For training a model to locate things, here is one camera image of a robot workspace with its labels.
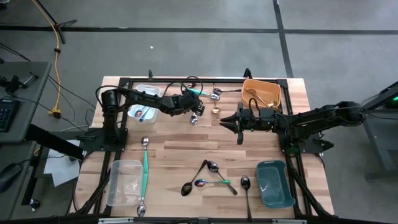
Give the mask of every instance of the keyboard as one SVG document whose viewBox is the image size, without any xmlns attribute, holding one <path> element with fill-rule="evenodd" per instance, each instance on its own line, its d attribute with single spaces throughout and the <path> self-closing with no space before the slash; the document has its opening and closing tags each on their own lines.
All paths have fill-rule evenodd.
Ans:
<svg viewBox="0 0 398 224">
<path fill-rule="evenodd" d="M 17 113 L 19 101 L 0 100 L 0 133 L 6 133 Z"/>
</svg>

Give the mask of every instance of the yellow cable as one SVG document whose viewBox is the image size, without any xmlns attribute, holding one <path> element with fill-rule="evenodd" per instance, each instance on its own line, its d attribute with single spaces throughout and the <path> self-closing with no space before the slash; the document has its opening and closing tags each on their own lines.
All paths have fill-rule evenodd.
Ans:
<svg viewBox="0 0 398 224">
<path fill-rule="evenodd" d="M 57 40 L 57 50 L 59 50 L 59 48 L 60 48 L 60 40 L 59 40 L 59 38 L 58 38 L 58 34 L 57 34 L 57 31 L 55 30 L 55 28 L 54 28 L 54 25 L 52 24 L 52 22 L 50 21 L 50 18 L 44 13 L 44 11 L 43 11 L 43 9 L 36 3 L 36 1 L 35 0 L 32 0 L 32 2 L 36 5 L 36 7 L 40 10 L 40 12 L 44 15 L 44 17 L 46 18 L 46 20 L 49 22 L 49 24 L 51 25 L 51 28 L 52 28 L 52 30 L 54 31 L 54 34 L 55 34 L 55 38 L 56 38 L 56 40 Z M 58 80 L 58 83 L 59 83 L 59 86 L 58 86 L 58 96 L 57 96 L 57 102 L 55 103 L 55 106 L 54 106 L 54 108 L 53 108 L 53 112 L 59 112 L 60 113 L 60 111 L 58 110 L 58 104 L 59 104 L 59 101 L 60 101 L 60 95 L 61 95 L 61 81 L 60 81 L 60 75 L 58 74 L 58 55 L 59 55 L 59 52 L 55 52 L 55 74 L 57 75 L 57 80 Z"/>
</svg>

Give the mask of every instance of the white container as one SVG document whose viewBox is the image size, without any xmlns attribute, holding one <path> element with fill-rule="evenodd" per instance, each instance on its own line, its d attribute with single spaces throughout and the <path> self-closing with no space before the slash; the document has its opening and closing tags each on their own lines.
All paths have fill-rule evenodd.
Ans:
<svg viewBox="0 0 398 224">
<path fill-rule="evenodd" d="M 158 95 L 161 96 L 160 94 L 162 93 L 162 90 L 157 87 L 157 86 L 150 86 L 150 85 L 143 85 L 139 84 L 136 87 L 136 90 L 138 91 L 145 91 L 145 93 L 150 94 L 152 96 Z M 135 117 L 135 114 L 138 110 L 142 110 L 142 114 L 144 114 L 147 110 L 148 112 L 145 114 L 144 120 L 142 121 L 143 123 L 154 123 L 156 121 L 157 113 L 159 112 L 159 109 L 155 108 L 150 108 L 148 106 L 142 106 L 142 105 L 132 105 L 127 112 L 127 114 L 134 118 L 135 120 L 139 121 L 139 118 Z"/>
<path fill-rule="evenodd" d="M 109 206 L 135 205 L 141 196 L 143 171 L 141 161 L 114 161 L 109 176 L 106 204 Z"/>
</svg>

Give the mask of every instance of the wooden tabletop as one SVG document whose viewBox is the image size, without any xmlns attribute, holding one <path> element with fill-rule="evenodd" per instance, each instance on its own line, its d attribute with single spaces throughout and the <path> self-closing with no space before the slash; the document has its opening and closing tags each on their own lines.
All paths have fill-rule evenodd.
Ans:
<svg viewBox="0 0 398 224">
<path fill-rule="evenodd" d="M 118 85 L 120 77 L 104 77 L 103 85 Z M 293 112 L 299 113 L 310 110 L 304 80 L 288 78 L 290 100 Z M 166 83 L 151 83 L 161 87 Z M 233 90 L 241 88 L 242 84 L 204 83 L 204 92 L 211 93 L 212 89 Z M 172 86 L 168 95 L 180 93 L 179 86 Z M 170 117 L 159 113 L 154 124 L 146 124 L 127 119 L 129 129 L 126 150 L 121 159 L 139 159 L 143 163 L 144 151 L 140 144 L 141 137 L 149 136 L 149 180 L 145 205 L 146 217 L 218 217 L 218 218 L 246 218 L 245 191 L 240 186 L 242 175 L 249 176 L 249 204 L 253 218 L 293 218 L 292 208 L 269 209 L 263 206 L 259 196 L 256 180 L 256 166 L 261 161 L 282 160 L 284 155 L 280 151 L 277 135 L 271 132 L 244 132 L 244 142 L 236 144 L 237 135 L 219 125 L 220 118 L 232 115 L 241 101 L 241 93 L 223 93 L 217 106 L 221 113 L 211 113 L 214 101 L 201 97 L 206 110 L 199 117 L 198 124 L 192 126 L 189 122 L 191 113 Z M 101 108 L 97 105 L 92 127 L 102 127 L 103 117 Z M 92 153 L 82 165 L 76 187 L 76 205 L 78 209 L 94 192 L 100 179 L 103 152 Z M 206 184 L 204 187 L 193 186 L 190 195 L 180 194 L 184 183 L 192 180 L 204 159 L 217 162 L 220 174 L 228 180 L 238 191 L 233 195 L 225 185 Z M 308 188 L 326 211 L 333 213 L 325 171 L 319 158 L 310 154 L 302 155 Z M 217 174 L 203 169 L 197 179 L 220 180 Z M 298 202 L 304 212 L 302 193 L 298 189 Z M 104 209 L 107 193 L 103 197 Z M 113 207 L 112 216 L 135 217 L 136 206 Z"/>
</svg>

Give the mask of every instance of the orange container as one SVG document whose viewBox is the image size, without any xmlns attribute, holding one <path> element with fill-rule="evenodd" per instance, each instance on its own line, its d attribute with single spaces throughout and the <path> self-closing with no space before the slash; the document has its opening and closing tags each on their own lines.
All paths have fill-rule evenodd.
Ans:
<svg viewBox="0 0 398 224">
<path fill-rule="evenodd" d="M 265 105 L 258 97 L 252 96 L 248 90 L 255 90 L 258 97 L 265 101 Z M 278 107 L 280 105 L 280 87 L 278 84 L 262 82 L 259 80 L 247 79 L 243 83 L 242 102 L 249 106 L 249 100 L 255 98 L 260 108 Z M 252 107 L 255 107 L 254 100 L 251 101 Z"/>
</svg>

